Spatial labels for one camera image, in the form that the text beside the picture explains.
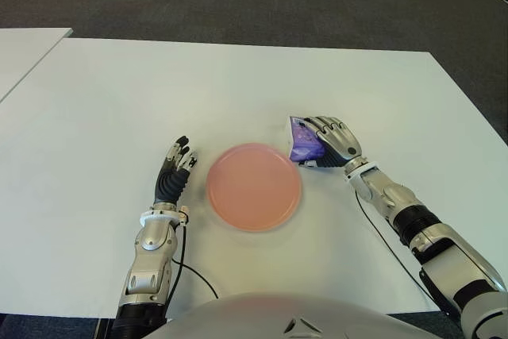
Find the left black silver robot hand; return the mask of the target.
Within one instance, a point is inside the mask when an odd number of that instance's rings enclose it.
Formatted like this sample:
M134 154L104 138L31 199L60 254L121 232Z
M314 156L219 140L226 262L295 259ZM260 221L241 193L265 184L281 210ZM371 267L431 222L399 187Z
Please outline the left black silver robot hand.
M170 147L156 179L154 203L177 204L185 189L198 155L189 147L189 138L181 136Z

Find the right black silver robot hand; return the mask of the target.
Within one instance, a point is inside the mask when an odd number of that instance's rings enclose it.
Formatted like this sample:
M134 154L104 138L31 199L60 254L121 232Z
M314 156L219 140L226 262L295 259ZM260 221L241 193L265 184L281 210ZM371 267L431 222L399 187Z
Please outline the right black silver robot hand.
M298 164L307 168L342 168L362 155L359 141L348 126L336 117L305 117L303 123L325 149L322 157Z

